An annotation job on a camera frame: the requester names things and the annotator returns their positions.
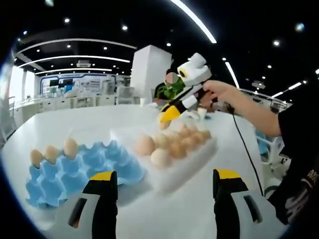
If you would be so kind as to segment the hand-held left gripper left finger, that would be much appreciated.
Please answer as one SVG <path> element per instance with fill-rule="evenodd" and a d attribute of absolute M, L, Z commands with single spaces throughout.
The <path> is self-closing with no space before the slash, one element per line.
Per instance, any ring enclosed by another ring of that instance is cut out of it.
<path fill-rule="evenodd" d="M 117 222 L 117 173 L 97 173 L 79 194 L 58 210 L 53 225 L 55 239 L 115 239 Z"/>

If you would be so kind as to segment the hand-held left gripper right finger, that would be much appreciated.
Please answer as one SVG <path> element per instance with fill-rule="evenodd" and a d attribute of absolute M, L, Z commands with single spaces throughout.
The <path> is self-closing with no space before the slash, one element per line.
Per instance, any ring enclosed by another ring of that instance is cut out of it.
<path fill-rule="evenodd" d="M 278 239 L 287 230 L 275 207 L 235 171 L 213 170 L 213 198 L 218 239 Z"/>

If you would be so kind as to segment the person's right hand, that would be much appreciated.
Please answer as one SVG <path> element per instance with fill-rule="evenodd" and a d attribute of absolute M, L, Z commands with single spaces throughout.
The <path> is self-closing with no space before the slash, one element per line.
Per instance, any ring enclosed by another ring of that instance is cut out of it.
<path fill-rule="evenodd" d="M 235 107 L 236 101 L 240 100 L 243 96 L 236 87 L 216 80 L 206 81 L 202 88 L 205 94 L 201 98 L 200 103 L 206 108 L 213 102 L 213 100 L 226 102 Z"/>

